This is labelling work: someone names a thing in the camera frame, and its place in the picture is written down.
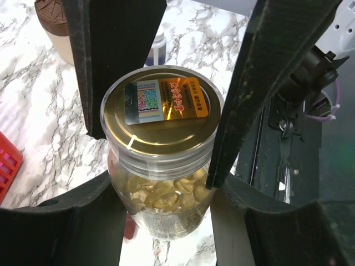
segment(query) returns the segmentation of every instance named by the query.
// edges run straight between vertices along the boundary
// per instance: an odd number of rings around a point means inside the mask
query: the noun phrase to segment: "orange label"
[[[127,124],[206,117],[204,93],[197,78],[138,81],[125,87]]]

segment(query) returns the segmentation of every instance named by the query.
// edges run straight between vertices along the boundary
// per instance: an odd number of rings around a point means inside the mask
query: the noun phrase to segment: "black panel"
[[[38,207],[0,209],[1,265],[118,265],[125,219],[107,172]]]
[[[260,139],[262,133],[262,118],[263,113],[259,114],[257,119],[254,121],[254,124],[242,145],[241,152],[238,155],[235,175],[248,184],[252,184],[253,177],[255,175],[255,163],[259,147],[258,140]]]
[[[88,134],[104,139],[99,112],[109,87],[143,67],[165,0],[63,0]]]
[[[218,265],[354,265],[354,210],[355,202],[296,208],[230,174],[211,205]]]
[[[339,2],[256,3],[217,130],[207,188],[222,187],[258,114],[328,28]]]
[[[285,191],[279,191],[279,184],[291,182],[291,204],[302,206],[319,199],[320,174],[319,150],[321,147],[322,124],[318,121],[305,119],[302,134],[293,134],[287,139],[281,137],[282,131],[268,126],[270,104],[265,107],[260,123],[259,138],[243,145],[240,155],[250,154],[254,149],[256,160],[238,163],[236,172],[249,171],[253,165],[254,172],[251,184],[264,194],[280,201],[285,200]],[[255,136],[255,127],[248,138]]]

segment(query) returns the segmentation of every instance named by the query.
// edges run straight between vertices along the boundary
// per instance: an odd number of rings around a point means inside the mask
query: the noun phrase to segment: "red plastic object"
[[[136,230],[137,230],[137,225],[135,224],[132,216],[129,213],[127,213],[126,225],[124,227],[124,233],[123,233],[124,238],[131,240],[134,237]]]
[[[23,156],[19,150],[0,132],[0,204],[12,184]]]

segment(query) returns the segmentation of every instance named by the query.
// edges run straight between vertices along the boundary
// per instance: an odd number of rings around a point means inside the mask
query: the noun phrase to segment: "red basket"
[[[21,164],[23,156],[0,132],[0,204],[5,198]]]

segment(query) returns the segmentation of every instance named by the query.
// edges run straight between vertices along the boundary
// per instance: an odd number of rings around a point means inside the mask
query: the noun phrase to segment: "qr code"
[[[138,109],[140,111],[158,108],[156,90],[138,91]]]

